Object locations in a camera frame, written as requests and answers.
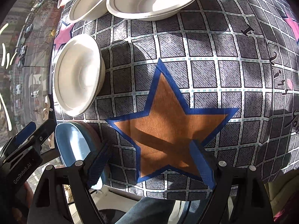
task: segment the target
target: jeans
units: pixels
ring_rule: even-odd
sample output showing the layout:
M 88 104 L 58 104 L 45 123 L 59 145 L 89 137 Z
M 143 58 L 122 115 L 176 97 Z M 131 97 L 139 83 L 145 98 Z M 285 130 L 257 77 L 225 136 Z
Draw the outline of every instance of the jeans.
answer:
M 144 197 L 116 224 L 167 224 L 175 200 Z

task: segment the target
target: pink star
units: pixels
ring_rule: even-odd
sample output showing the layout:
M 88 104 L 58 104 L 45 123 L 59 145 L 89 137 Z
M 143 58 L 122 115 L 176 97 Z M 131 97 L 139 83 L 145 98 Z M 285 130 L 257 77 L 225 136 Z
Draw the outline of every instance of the pink star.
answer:
M 299 39 L 299 26 L 298 26 L 298 23 L 294 19 L 292 19 L 288 13 L 286 13 L 286 17 L 283 17 L 283 19 L 291 27 L 291 29 L 294 33 L 295 39 L 298 42 L 298 39 Z
M 65 22 L 62 21 L 59 34 L 54 40 L 55 54 L 57 53 L 57 51 L 59 50 L 62 44 L 65 44 L 72 38 L 71 30 L 73 26 L 74 24 L 66 24 Z
M 293 87 L 293 83 L 292 83 L 292 81 L 291 81 L 290 79 L 287 78 L 286 82 L 287 82 L 289 88 L 290 88 L 291 90 L 293 90 L 294 87 Z

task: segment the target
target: orange star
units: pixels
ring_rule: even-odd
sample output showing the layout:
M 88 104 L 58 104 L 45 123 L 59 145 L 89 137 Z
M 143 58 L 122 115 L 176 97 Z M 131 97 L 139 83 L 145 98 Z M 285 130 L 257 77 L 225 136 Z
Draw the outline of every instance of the orange star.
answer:
M 190 142 L 207 144 L 237 110 L 190 109 L 159 59 L 145 110 L 107 122 L 135 146 L 137 182 L 167 169 L 200 179 Z

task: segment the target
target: car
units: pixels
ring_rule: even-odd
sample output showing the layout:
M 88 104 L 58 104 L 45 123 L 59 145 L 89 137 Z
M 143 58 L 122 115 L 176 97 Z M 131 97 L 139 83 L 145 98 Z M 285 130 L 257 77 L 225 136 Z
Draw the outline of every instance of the car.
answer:
M 22 55 L 25 55 L 26 51 L 27 51 L 27 45 L 23 45 L 21 50 L 20 50 L 19 57 L 21 57 Z
M 33 24 L 29 25 L 26 30 L 25 30 L 25 34 L 24 34 L 24 37 L 25 39 L 28 39 L 31 32 L 33 31 Z
M 21 84 L 17 84 L 16 85 L 16 94 L 21 94 L 22 93 L 22 85 Z
M 44 0 L 37 1 L 32 8 L 38 8 L 38 7 L 40 7 L 42 5 L 43 1 Z
M 19 58 L 18 67 L 23 67 L 25 64 L 25 56 L 20 56 L 18 58 Z

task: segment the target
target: table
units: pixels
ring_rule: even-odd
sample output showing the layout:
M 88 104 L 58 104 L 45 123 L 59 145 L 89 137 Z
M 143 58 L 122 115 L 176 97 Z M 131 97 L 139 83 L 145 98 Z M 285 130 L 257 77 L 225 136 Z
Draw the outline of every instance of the table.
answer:
M 67 25 L 73 2 L 65 5 L 57 34 Z M 144 110 L 161 58 L 190 108 L 239 108 L 206 150 L 229 165 L 253 164 L 264 182 L 272 181 L 299 164 L 294 127 L 299 51 L 291 17 L 295 19 L 284 0 L 196 0 L 161 21 L 109 13 L 80 21 L 70 35 L 86 33 L 97 40 L 105 82 L 84 115 L 70 117 L 55 103 L 57 121 L 88 122 L 101 139 L 111 141 L 107 184 L 112 187 L 155 198 L 206 198 L 207 186 L 174 170 L 137 183 L 135 148 L 105 121 Z

